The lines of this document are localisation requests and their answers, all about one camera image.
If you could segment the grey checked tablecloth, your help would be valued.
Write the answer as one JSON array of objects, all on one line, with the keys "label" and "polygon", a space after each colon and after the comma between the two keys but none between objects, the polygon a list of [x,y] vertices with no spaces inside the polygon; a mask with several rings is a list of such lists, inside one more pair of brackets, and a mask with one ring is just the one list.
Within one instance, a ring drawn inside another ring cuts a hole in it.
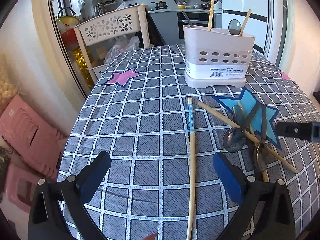
[{"label": "grey checked tablecloth", "polygon": [[[213,155],[226,152],[222,140],[229,126],[199,107],[201,101],[221,114],[232,114],[211,96],[236,98],[241,88],[190,88],[184,80],[184,45],[140,49],[117,56],[93,88],[67,141],[58,181],[78,174],[101,151],[111,168],[92,200],[89,215],[108,239],[186,239],[189,210],[189,113],[193,98],[196,137],[196,221],[193,239],[216,239],[237,205],[213,168]],[[125,87],[102,84],[114,72],[135,70],[140,76]],[[279,110],[275,121],[319,121],[319,112],[294,81],[254,53],[245,87],[262,103]],[[289,189],[296,236],[319,210],[319,144],[280,138],[273,147],[298,170],[276,159],[268,166],[270,182],[283,179]],[[246,175],[254,173],[245,145],[226,152]]]}]

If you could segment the black built-in oven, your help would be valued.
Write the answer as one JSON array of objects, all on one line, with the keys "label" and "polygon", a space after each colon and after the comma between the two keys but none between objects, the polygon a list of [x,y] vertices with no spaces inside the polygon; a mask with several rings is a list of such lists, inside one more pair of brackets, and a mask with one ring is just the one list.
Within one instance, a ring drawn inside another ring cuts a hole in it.
[{"label": "black built-in oven", "polygon": [[[186,12],[185,13],[189,20],[193,25],[198,25],[202,27],[207,27],[209,21],[209,14],[202,13],[202,12]],[[185,16],[182,12],[177,13],[178,18],[178,31],[179,31],[179,38],[184,38],[183,26],[188,24],[188,21],[185,19]],[[222,14],[221,13],[214,13],[213,20],[212,20],[212,27],[213,28],[222,28]]]}]

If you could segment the blue patterned wooden chopstick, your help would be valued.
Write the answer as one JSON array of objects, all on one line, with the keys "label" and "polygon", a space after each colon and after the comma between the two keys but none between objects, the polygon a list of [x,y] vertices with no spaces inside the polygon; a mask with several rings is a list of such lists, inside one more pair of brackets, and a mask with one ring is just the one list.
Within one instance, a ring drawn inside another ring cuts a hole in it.
[{"label": "blue patterned wooden chopstick", "polygon": [[189,144],[190,144],[190,187],[189,187],[189,215],[187,227],[187,240],[192,238],[193,219],[195,211],[195,179],[196,179],[196,158],[195,158],[195,131],[194,131],[194,115],[193,115],[193,100],[188,98],[189,111]]}]

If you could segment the pink plastic stool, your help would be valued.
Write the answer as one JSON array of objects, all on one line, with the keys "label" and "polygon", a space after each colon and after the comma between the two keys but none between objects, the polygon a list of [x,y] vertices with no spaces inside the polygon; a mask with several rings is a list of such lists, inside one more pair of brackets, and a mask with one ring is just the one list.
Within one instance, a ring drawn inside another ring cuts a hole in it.
[{"label": "pink plastic stool", "polygon": [[1,115],[1,137],[18,153],[9,164],[4,194],[9,202],[30,212],[41,178],[56,181],[65,136],[48,124],[19,95]]}]

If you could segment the beige plastic utensil holder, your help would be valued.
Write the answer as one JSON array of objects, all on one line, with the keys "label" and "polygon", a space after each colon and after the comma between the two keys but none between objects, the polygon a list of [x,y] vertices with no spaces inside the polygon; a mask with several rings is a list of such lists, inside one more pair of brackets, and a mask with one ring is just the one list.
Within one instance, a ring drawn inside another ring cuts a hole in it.
[{"label": "beige plastic utensil holder", "polygon": [[232,35],[227,29],[186,24],[184,78],[191,88],[244,87],[255,37]]}]

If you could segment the black handled steel spoon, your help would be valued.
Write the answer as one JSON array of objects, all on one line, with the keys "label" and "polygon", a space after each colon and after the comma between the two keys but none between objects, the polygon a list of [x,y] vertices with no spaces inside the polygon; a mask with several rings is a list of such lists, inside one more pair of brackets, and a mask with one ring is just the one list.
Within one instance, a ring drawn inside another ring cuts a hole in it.
[{"label": "black handled steel spoon", "polygon": [[[257,113],[258,109],[253,107],[253,113]],[[241,150],[246,141],[245,130],[249,124],[246,122],[246,118],[243,116],[242,110],[239,105],[235,105],[232,108],[233,117],[236,121],[240,121],[239,128],[231,128],[225,133],[223,137],[223,146],[228,152],[235,153]]]}]

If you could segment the yellow patterned wooden chopstick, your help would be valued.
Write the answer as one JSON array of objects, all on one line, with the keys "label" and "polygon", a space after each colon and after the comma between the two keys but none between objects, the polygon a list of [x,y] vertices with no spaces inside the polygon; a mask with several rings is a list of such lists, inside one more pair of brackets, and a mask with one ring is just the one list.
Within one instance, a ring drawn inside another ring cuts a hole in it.
[{"label": "yellow patterned wooden chopstick", "polygon": [[210,11],[209,11],[209,19],[208,19],[208,25],[207,25],[207,30],[211,31],[212,28],[212,22],[213,22],[213,16],[214,16],[214,3],[215,0],[211,0],[210,2]]}]

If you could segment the beige plastic storage rack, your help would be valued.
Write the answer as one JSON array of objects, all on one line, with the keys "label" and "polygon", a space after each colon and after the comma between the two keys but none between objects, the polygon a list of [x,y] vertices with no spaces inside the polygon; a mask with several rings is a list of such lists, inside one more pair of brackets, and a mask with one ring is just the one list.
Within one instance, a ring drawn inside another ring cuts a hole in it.
[{"label": "beige plastic storage rack", "polygon": [[94,82],[97,82],[101,76],[99,72],[103,72],[106,65],[98,65],[99,60],[91,62],[86,47],[139,31],[142,33],[144,47],[150,48],[152,46],[149,38],[146,8],[147,5],[138,4],[114,10],[74,27],[78,44]]}]

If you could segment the white refrigerator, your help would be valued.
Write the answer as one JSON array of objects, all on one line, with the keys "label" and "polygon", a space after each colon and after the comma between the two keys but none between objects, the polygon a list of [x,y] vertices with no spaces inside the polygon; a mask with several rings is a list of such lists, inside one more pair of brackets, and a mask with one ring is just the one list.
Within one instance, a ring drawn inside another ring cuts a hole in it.
[{"label": "white refrigerator", "polygon": [[222,28],[227,29],[231,20],[243,23],[251,11],[244,32],[255,37],[253,48],[263,54],[268,28],[268,0],[222,0]]}]

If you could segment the black handled utensil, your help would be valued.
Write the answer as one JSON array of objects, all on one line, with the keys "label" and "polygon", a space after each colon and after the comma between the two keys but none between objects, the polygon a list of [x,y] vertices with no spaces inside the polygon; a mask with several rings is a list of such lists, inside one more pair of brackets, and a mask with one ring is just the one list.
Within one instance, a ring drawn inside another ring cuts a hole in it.
[{"label": "black handled utensil", "polygon": [[190,26],[191,28],[194,28],[191,20],[189,19],[188,15],[185,13],[185,11],[182,11],[182,14],[183,14],[183,16],[185,17],[186,21],[188,22],[189,26]]}]

